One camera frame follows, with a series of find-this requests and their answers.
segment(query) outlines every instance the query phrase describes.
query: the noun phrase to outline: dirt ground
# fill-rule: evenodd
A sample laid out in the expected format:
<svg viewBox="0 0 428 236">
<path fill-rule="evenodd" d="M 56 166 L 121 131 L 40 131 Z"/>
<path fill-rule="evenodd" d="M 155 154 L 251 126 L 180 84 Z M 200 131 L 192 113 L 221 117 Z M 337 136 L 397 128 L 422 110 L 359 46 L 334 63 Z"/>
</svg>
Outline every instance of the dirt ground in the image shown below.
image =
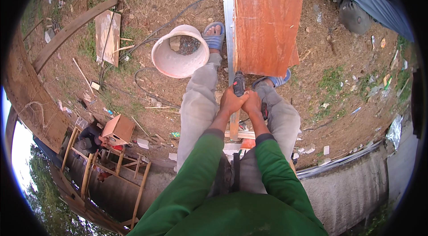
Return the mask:
<svg viewBox="0 0 428 236">
<path fill-rule="evenodd" d="M 22 18 L 21 30 L 25 34 L 32 25 L 46 17 L 55 19 L 63 28 L 102 1 L 104 0 L 65 0 L 66 5 L 57 9 L 58 0 L 54 0 L 52 4 L 46 0 L 31 0 Z M 122 0 L 118 7 L 119 10 L 124 9 L 121 15 L 121 37 L 134 41 L 121 41 L 121 46 L 141 42 L 194 1 L 196 0 Z M 224 21 L 222 0 L 200 2 L 154 37 L 161 37 L 181 24 L 189 24 L 202 31 L 212 21 Z M 31 61 L 46 45 L 44 34 L 46 25 L 50 24 L 48 21 L 43 22 L 25 40 Z M 375 37 L 374 49 L 372 35 Z M 385 48 L 380 46 L 382 38 L 386 40 Z M 395 32 L 375 23 L 364 35 L 351 34 L 340 23 L 336 3 L 329 0 L 303 0 L 296 38 L 300 65 L 291 68 L 291 80 L 277 88 L 277 92 L 300 113 L 302 133 L 297 135 L 295 148 L 315 144 L 313 153 L 300 154 L 297 169 L 318 164 L 324 158 L 342 158 L 360 144 L 383 139 L 396 114 L 403 113 L 409 106 L 411 80 L 399 99 L 396 92 L 411 75 L 415 64 L 414 54 L 411 47 L 404 51 L 407 44 L 397 42 L 397 38 Z M 95 25 L 92 21 L 54 53 L 39 78 L 52 99 L 61 100 L 63 106 L 72 110 L 68 117 L 73 122 L 80 115 L 90 121 L 93 115 L 105 124 L 110 120 L 110 114 L 103 108 L 112 110 L 114 116 L 118 113 L 134 116 L 144 130 L 153 136 L 152 140 L 159 141 L 154 136 L 158 134 L 166 142 L 153 144 L 154 148 L 150 150 L 134 146 L 127 154 L 136 156 L 136 153 L 141 153 L 151 159 L 168 159 L 168 153 L 177 152 L 179 138 L 174 138 L 171 132 L 180 132 L 180 115 L 173 108 L 145 109 L 152 107 L 150 98 L 134 82 L 134 73 L 138 69 L 153 67 L 153 44 L 153 41 L 143 44 L 132 52 L 129 61 L 120 62 L 118 68 L 108 71 L 105 74 L 106 85 L 94 97 L 72 62 L 72 58 L 75 58 L 86 77 L 98 81 L 100 66 L 95 62 Z M 407 70 L 401 70 L 401 54 L 398 55 L 398 66 L 390 69 L 397 47 L 402 48 L 404 57 L 409 61 Z M 217 90 L 221 93 L 228 85 L 228 75 L 224 68 L 227 68 L 226 59 L 223 59 L 218 69 Z M 382 83 L 386 74 L 393 77 L 390 87 L 368 100 L 367 89 Z M 375 82 L 369 83 L 370 76 Z M 250 85 L 258 77 L 247 75 L 247 84 Z M 189 81 L 189 78 L 169 78 L 157 70 L 143 70 L 136 78 L 141 87 L 175 105 L 180 105 Z M 84 100 L 87 111 L 77 102 L 77 99 L 83 99 L 84 93 L 88 93 L 95 101 L 89 104 Z M 136 127 L 132 139 L 138 137 L 147 138 Z M 330 151 L 324 156 L 322 150 L 327 145 Z"/>
</svg>

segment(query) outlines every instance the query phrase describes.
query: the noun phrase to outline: sky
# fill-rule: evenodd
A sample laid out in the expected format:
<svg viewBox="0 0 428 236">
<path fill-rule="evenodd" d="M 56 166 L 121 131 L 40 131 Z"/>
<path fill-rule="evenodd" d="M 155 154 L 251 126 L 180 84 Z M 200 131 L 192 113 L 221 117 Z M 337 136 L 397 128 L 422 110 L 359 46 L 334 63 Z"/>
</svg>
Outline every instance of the sky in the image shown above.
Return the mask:
<svg viewBox="0 0 428 236">
<path fill-rule="evenodd" d="M 2 88 L 2 116 L 3 124 L 6 124 L 7 117 L 10 110 L 10 101 L 6 99 L 6 93 Z M 35 144 L 33 141 L 33 134 L 24 125 L 16 122 L 15 132 L 13 134 L 12 142 L 12 167 L 16 180 L 22 191 L 27 191 L 31 183 L 31 176 L 29 174 L 28 161 L 31 158 L 30 145 Z"/>
</svg>

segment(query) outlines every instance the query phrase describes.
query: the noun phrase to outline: green sleeve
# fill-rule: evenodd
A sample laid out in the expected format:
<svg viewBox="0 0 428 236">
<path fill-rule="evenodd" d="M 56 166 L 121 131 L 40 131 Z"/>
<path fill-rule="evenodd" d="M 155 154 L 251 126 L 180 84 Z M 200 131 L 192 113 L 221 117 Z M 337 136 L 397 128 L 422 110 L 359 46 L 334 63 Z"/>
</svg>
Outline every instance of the green sleeve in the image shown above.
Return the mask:
<svg viewBox="0 0 428 236">
<path fill-rule="evenodd" d="M 308 195 L 288 164 L 275 140 L 261 142 L 255 150 L 261 180 L 268 194 L 293 207 L 324 231 L 324 226 L 315 216 Z"/>
<path fill-rule="evenodd" d="M 224 142 L 217 136 L 204 135 L 186 159 L 175 179 L 147 209 L 134 235 L 164 235 L 200 206 L 214 182 Z"/>
</svg>

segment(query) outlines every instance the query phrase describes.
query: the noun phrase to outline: blue slipper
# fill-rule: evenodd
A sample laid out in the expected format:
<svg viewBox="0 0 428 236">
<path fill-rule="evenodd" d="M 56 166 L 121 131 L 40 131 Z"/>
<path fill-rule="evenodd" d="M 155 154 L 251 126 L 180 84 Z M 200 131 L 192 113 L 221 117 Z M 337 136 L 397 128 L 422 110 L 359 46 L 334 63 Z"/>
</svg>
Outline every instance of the blue slipper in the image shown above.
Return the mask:
<svg viewBox="0 0 428 236">
<path fill-rule="evenodd" d="M 213 26 L 216 27 L 217 25 L 220 25 L 220 27 L 221 27 L 220 35 L 205 35 L 205 33 L 211 27 L 213 27 Z M 221 51 L 225 35 L 226 34 L 225 34 L 224 24 L 221 22 L 214 22 L 205 28 L 204 32 L 202 33 L 202 38 L 205 40 L 205 42 L 207 42 L 207 45 L 209 48 L 218 49 L 219 51 Z"/>
<path fill-rule="evenodd" d="M 287 75 L 284 79 L 281 77 L 264 76 L 264 77 L 261 77 L 261 78 L 254 81 L 253 88 L 255 87 L 255 85 L 257 83 L 259 83 L 261 80 L 266 79 L 266 78 L 270 79 L 274 83 L 274 86 L 277 88 L 280 85 L 285 84 L 290 79 L 291 76 L 292 76 L 292 73 L 291 73 L 290 69 L 287 69 Z"/>
</svg>

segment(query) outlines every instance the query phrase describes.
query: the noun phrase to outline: wooden box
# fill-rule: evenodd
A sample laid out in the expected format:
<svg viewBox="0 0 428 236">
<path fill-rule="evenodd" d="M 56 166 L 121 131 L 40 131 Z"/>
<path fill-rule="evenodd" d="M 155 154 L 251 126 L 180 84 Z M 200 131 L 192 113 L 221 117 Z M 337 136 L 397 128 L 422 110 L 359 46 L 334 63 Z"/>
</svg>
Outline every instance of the wooden box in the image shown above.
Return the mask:
<svg viewBox="0 0 428 236">
<path fill-rule="evenodd" d="M 109 138 L 112 146 L 128 144 L 134 128 L 135 123 L 120 114 L 107 122 L 101 136 Z"/>
</svg>

